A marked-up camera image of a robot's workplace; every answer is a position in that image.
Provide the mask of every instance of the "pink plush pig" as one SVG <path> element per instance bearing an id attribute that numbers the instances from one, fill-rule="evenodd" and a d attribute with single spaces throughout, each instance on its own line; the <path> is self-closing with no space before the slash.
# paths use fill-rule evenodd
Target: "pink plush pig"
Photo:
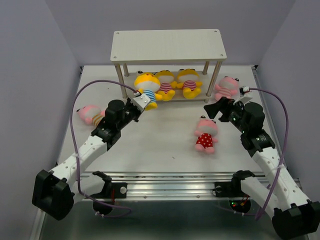
<path id="1" fill-rule="evenodd" d="M 215 152 L 214 145 L 218 142 L 218 139 L 214 138 L 217 133 L 218 127 L 216 122 L 211 119 L 206 119 L 205 116 L 201 116 L 194 132 L 194 135 L 198 137 L 195 149 L 199 152 L 213 154 Z"/>
<path id="2" fill-rule="evenodd" d="M 214 85 L 214 89 L 217 91 L 214 95 L 215 100 L 219 101 L 222 97 L 230 99 L 239 91 L 239 79 L 225 76 L 219 84 Z"/>
<path id="3" fill-rule="evenodd" d="M 88 125 L 95 127 L 100 123 L 101 119 L 105 116 L 105 111 L 96 105 L 87 105 L 76 111 L 79 117 Z"/>

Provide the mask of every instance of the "plush toy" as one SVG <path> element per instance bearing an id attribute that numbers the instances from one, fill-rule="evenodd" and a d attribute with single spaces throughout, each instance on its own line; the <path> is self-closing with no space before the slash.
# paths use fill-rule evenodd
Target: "plush toy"
<path id="1" fill-rule="evenodd" d="M 218 139 L 214 138 L 218 133 L 218 127 L 214 120 L 206 119 L 205 116 L 201 116 L 194 135 L 198 137 L 195 149 L 199 152 L 205 152 L 207 154 L 213 154 L 215 152 L 215 144 Z"/>
<path id="2" fill-rule="evenodd" d="M 100 107 L 96 105 L 87 105 L 76 111 L 81 120 L 88 125 L 98 126 L 101 119 L 105 116 L 105 111 L 102 111 Z"/>
<path id="3" fill-rule="evenodd" d="M 156 92 L 160 88 L 160 81 L 151 72 L 143 72 L 138 71 L 137 77 L 134 81 L 135 88 L 142 94 L 146 94 L 150 99 L 151 102 L 146 106 L 145 110 L 156 109 L 158 107 L 157 101 L 162 100 L 163 96 L 157 94 Z"/>
<path id="4" fill-rule="evenodd" d="M 169 70 L 162 70 L 155 73 L 155 76 L 159 79 L 161 85 L 157 94 L 162 95 L 163 101 L 170 101 L 176 91 L 174 90 L 177 86 L 177 82 L 175 80 L 175 75 Z"/>
<path id="5" fill-rule="evenodd" d="M 199 74 L 196 70 L 191 68 L 180 69 L 177 81 L 176 87 L 182 89 L 183 96 L 186 99 L 194 99 L 201 93 L 202 82 L 199 81 Z"/>
<path id="6" fill-rule="evenodd" d="M 219 84 L 214 85 L 214 89 L 217 91 L 214 95 L 215 100 L 219 101 L 222 97 L 231 99 L 239 91 L 239 79 L 225 76 Z"/>

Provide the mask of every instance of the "gray wall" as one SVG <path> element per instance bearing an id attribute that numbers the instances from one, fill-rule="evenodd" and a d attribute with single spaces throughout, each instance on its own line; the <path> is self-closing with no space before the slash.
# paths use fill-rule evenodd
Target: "gray wall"
<path id="1" fill-rule="evenodd" d="M 81 65 L 110 64 L 114 31 L 220 29 L 227 64 L 258 64 L 294 0 L 46 0 Z"/>
<path id="2" fill-rule="evenodd" d="M 320 201 L 319 9 L 318 0 L 298 0 L 258 67 L 261 87 L 286 104 L 290 121 L 286 162 L 312 201 Z M 283 142 L 283 110 L 276 100 L 267 100 Z"/>
<path id="3" fill-rule="evenodd" d="M 0 239 L 29 239 L 33 184 L 54 166 L 79 66 L 44 0 L 0 7 Z"/>

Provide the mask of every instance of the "screw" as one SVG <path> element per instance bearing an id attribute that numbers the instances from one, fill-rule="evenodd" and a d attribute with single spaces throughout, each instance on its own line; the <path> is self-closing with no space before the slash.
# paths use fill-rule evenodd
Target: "screw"
<path id="1" fill-rule="evenodd" d="M 120 193 L 121 193 L 121 194 L 125 194 L 126 192 L 127 192 L 126 187 L 125 187 L 125 186 L 122 186 L 122 187 L 120 188 Z"/>

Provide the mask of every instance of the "yellow plush toy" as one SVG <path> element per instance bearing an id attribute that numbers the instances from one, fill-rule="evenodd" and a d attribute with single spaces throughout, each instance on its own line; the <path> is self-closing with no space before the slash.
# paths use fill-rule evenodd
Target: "yellow plush toy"
<path id="1" fill-rule="evenodd" d="M 191 68 L 180 69 L 177 81 L 176 87 L 182 89 L 183 96 L 186 99 L 194 99 L 201 93 L 202 82 L 199 81 L 199 74 L 196 70 Z"/>
<path id="2" fill-rule="evenodd" d="M 177 82 L 174 81 L 175 75 L 169 70 L 162 70 L 156 72 L 155 76 L 161 83 L 157 93 L 163 96 L 163 101 L 170 101 L 176 94 L 176 91 L 174 90 L 177 86 Z"/>
<path id="3" fill-rule="evenodd" d="M 157 101 L 163 98 L 162 95 L 155 93 L 161 85 L 159 79 L 151 72 L 138 71 L 137 75 L 134 86 L 140 93 L 146 94 L 151 99 L 145 110 L 156 109 L 158 107 Z"/>

